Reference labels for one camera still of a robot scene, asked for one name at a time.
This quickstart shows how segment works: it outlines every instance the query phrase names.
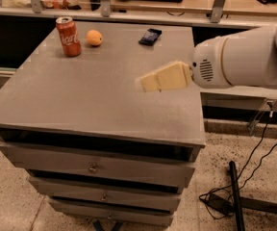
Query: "orange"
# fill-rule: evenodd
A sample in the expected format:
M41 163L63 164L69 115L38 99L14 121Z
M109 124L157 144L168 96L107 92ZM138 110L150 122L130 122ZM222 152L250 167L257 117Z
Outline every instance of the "orange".
M87 33L87 41L92 46L99 46L102 43L102 35L96 30Z

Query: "speckled floor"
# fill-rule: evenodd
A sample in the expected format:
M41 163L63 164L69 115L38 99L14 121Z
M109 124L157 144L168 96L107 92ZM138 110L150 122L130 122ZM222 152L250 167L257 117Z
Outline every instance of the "speckled floor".
M237 162L241 168L252 148L260 140L263 125L257 129L257 137L249 137L246 124L218 120L205 121L207 146L196 161L196 171L184 190L182 201L168 228L124 223L121 231L206 231L237 230L234 218L214 220L198 200L201 193L228 184L228 163ZM259 159L277 142L277 126L266 131L253 163L244 172L244 177L258 164ZM38 194L27 182L27 173L13 165L0 152L0 231L88 231L94 230L95 219L75 218L55 212L47 197ZM277 147L266 158L254 178L241 191L241 195L277 202ZM244 210L246 230L277 230L277 216ZM114 222L101 219L105 230L111 230Z

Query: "speaker grille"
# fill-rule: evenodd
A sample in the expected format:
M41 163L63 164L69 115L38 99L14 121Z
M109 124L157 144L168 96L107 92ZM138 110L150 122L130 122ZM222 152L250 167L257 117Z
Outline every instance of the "speaker grille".
M200 74L205 81L212 81L214 78L213 66L208 60L203 60L199 66Z

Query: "black metal leg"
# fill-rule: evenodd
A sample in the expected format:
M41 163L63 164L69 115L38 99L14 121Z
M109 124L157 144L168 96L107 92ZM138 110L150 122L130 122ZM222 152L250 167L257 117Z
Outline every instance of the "black metal leg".
M235 162L233 161L229 163L229 172L230 172L231 181L232 181L234 209L235 209L237 228L238 228L238 231L245 231L243 212L242 212L240 195L239 195L238 176L236 171L236 165L235 165Z

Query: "soda can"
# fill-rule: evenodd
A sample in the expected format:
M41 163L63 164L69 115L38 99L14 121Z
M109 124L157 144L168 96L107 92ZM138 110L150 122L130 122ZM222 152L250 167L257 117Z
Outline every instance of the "soda can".
M69 16L59 17L56 20L56 28L60 33L63 52L68 57L81 54L81 43L78 39L77 27Z

